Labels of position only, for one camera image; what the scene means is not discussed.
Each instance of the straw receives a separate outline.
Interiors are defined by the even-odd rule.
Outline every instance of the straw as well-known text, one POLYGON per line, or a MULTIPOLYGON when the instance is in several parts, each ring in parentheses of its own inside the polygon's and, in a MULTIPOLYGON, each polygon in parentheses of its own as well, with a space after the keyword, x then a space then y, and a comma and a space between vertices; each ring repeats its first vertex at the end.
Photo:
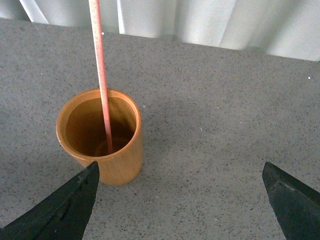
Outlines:
POLYGON ((99 86, 100 86, 100 94, 101 94, 101 102, 102 102, 103 120, 104 120, 106 140, 108 145, 108 153, 112 154, 113 146, 112 146, 110 114, 109 114, 109 104, 108 104, 104 45, 102 40, 102 31, 101 31, 101 23, 100 23, 99 0, 89 0, 89 7, 90 7, 96 66, 98 70, 98 78, 99 78, 99 86))

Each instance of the orange cup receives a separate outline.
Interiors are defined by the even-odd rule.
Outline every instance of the orange cup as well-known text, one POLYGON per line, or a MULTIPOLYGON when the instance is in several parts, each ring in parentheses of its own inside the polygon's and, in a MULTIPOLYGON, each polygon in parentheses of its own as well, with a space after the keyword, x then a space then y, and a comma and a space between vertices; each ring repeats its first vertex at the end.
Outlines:
POLYGON ((62 108, 56 134, 61 146, 83 167, 98 162, 100 181, 123 185, 132 181, 143 163, 142 117, 135 101, 108 89, 113 153, 108 155, 99 88, 74 96, 62 108))

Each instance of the speckled countertop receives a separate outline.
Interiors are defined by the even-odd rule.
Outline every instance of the speckled countertop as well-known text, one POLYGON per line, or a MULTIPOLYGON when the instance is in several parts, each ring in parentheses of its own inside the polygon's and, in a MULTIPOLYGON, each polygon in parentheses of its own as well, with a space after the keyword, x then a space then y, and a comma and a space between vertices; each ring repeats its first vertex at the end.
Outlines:
MULTIPOLYGON (((82 170, 56 119, 96 88, 89 30, 0 19, 0 227, 82 170)), ((266 161, 320 191, 320 65, 105 33, 108 84, 143 117, 131 183, 99 184, 84 238, 284 240, 266 161)))

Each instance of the cup rim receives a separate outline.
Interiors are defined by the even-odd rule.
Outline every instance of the cup rim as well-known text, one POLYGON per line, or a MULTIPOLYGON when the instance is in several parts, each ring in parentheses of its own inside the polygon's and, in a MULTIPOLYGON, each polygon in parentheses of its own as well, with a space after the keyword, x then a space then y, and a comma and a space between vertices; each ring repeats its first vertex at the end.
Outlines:
POLYGON ((67 122, 69 120, 69 116, 70 114, 73 112, 73 110, 80 104, 91 100, 91 99, 96 99, 96 98, 101 98, 100 95, 100 89, 99 88, 94 88, 94 89, 90 89, 90 90, 86 90, 83 91, 77 95, 75 95, 74 97, 72 97, 61 109, 57 121, 56 121, 56 135, 57 138, 61 144, 61 146, 64 148, 65 151, 67 151, 71 156, 81 159, 81 160, 85 160, 85 161, 97 161, 97 162, 101 162, 101 161, 108 161, 110 159, 113 159, 114 157, 122 154, 123 152, 126 151, 126 149, 128 149, 130 147, 130 145, 133 144, 133 142, 135 141, 135 139, 137 138, 139 132, 141 131, 141 127, 142 127, 142 117, 141 117, 141 112, 140 109, 137 105, 137 103, 127 94, 125 94, 124 92, 117 90, 117 89, 113 89, 113 88, 108 88, 107 90, 108 93, 108 98, 114 97, 114 98, 121 98, 122 100, 126 101, 130 107, 132 108, 133 112, 134 112, 134 116, 136 119, 136 127, 135 127, 135 131, 134 134, 132 136, 132 138, 130 139, 130 141, 120 150, 109 154, 109 155, 104 155, 104 156, 89 156, 89 155, 85 155, 82 154, 78 151, 76 151, 67 141, 67 133, 66 133, 66 125, 67 122))

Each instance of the curtain fold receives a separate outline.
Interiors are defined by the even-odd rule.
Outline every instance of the curtain fold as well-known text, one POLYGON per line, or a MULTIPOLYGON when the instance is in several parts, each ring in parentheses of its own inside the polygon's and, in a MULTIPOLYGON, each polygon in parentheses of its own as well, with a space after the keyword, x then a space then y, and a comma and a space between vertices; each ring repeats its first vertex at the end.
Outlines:
MULTIPOLYGON (((100 0, 105 32, 320 60, 320 0, 100 0)), ((88 0, 0 0, 0 17, 91 28, 88 0)))

